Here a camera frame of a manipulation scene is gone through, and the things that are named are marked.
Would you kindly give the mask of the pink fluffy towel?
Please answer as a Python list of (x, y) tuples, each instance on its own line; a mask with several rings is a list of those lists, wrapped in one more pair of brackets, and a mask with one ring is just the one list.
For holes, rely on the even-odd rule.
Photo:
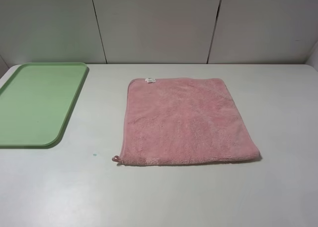
[(193, 165), (260, 158), (219, 78), (145, 78), (127, 89), (121, 152), (129, 166)]

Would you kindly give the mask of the green plastic tray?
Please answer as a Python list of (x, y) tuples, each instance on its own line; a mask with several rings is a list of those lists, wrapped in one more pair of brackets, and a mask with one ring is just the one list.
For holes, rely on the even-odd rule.
[(84, 63), (26, 63), (0, 89), (1, 148), (48, 148), (62, 137), (80, 94)]

